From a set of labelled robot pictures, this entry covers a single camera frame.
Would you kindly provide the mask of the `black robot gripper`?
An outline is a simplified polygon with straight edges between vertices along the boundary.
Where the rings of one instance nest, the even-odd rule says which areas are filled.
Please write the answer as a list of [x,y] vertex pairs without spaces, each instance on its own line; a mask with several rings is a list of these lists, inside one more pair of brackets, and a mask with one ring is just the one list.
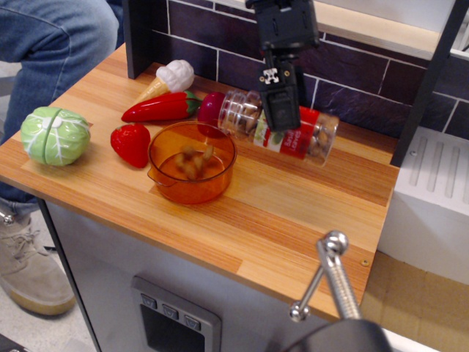
[[309,103],[304,72],[295,61],[301,51],[319,45],[314,2],[246,1],[245,6],[255,12],[265,61],[259,90],[267,125],[273,132],[298,129],[299,105]]

